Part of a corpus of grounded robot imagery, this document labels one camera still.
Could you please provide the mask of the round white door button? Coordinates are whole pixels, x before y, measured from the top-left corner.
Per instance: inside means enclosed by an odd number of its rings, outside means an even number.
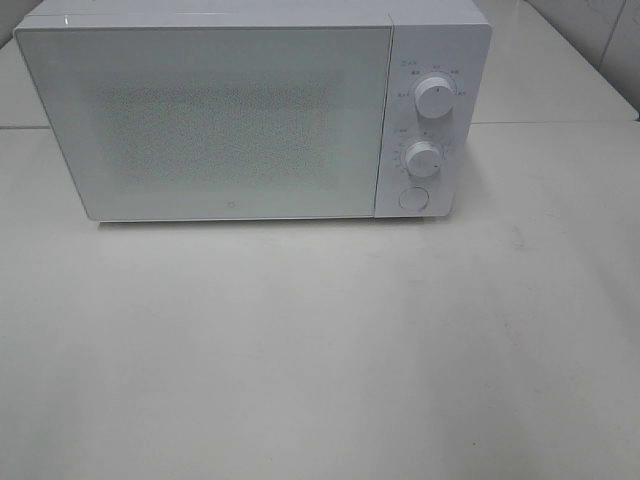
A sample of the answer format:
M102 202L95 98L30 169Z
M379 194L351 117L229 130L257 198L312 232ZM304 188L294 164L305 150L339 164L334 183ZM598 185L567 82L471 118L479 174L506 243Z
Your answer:
M420 212L429 204L429 193L421 187L411 187L399 196L399 205L406 211Z

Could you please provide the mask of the white microwave knob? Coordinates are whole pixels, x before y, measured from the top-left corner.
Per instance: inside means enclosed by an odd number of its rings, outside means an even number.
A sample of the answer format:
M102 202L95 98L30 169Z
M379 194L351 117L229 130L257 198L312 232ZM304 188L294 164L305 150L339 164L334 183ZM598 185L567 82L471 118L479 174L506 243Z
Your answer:
M404 155L405 167L410 176L429 178L440 169L442 153L438 146L429 141L419 141L410 145Z
M457 88L442 72L430 72L414 85L413 98L418 114L428 120L441 118L453 108Z

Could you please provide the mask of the white microwave door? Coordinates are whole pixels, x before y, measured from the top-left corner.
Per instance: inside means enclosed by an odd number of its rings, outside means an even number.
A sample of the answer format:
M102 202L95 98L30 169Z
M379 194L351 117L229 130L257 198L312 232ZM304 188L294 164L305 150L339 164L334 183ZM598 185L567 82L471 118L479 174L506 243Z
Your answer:
M20 31L89 218L374 210L391 32Z

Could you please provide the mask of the white microwave oven body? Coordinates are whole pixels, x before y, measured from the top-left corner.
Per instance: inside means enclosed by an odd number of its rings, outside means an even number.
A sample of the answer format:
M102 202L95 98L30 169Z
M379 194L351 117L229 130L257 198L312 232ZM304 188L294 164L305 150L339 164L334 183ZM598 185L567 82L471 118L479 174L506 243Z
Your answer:
M391 32L374 210L361 217L443 217L452 206L492 29L471 1L45 1L14 31L121 29L312 29L374 28ZM416 111L415 83L430 72L450 76L457 88L453 108L428 120ZM419 141L439 147L439 171L410 176L406 149ZM429 193L420 212L399 205L411 187Z

